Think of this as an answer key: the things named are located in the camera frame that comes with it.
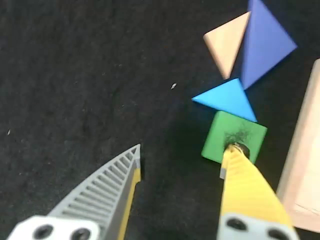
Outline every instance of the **black carpet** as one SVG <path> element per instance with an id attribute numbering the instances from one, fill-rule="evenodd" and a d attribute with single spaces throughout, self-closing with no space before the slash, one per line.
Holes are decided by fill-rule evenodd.
<path id="1" fill-rule="evenodd" d="M 320 57 L 320 1 L 264 2 L 298 45 L 246 91 L 268 127 L 256 165 L 276 189 Z M 200 156 L 215 111 L 191 97 L 223 82 L 203 34 L 246 9 L 247 0 L 0 0 L 0 238 L 141 143 L 125 238 L 215 239 L 223 182 Z M 232 77 L 241 61 L 242 51 Z"/>

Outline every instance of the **wooden board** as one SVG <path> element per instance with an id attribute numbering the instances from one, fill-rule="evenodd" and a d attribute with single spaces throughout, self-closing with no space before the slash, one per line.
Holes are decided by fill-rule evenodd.
<path id="1" fill-rule="evenodd" d="M 277 196 L 301 229 L 320 233 L 320 59 L 316 60 Z"/>

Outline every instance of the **light blue triangular block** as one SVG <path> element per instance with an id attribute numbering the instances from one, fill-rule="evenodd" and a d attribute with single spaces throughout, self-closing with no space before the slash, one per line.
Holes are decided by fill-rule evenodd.
<path id="1" fill-rule="evenodd" d="M 241 74 L 244 89 L 297 47 L 261 0 L 249 0 L 249 11 Z"/>
<path id="2" fill-rule="evenodd" d="M 239 78 L 195 96 L 192 100 L 252 122 L 257 122 Z"/>

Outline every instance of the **orange triangle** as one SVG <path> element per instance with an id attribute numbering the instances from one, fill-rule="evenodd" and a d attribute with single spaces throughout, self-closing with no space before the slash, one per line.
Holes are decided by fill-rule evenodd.
<path id="1" fill-rule="evenodd" d="M 209 32 L 203 38 L 224 79 L 230 77 L 242 42 L 250 12 Z"/>

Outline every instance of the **green block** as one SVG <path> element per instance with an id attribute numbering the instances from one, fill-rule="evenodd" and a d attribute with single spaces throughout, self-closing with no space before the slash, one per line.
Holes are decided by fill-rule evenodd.
<path id="1" fill-rule="evenodd" d="M 221 163 L 227 145 L 238 142 L 250 150 L 250 161 L 256 162 L 267 128 L 255 122 L 218 111 L 212 121 L 201 155 Z"/>

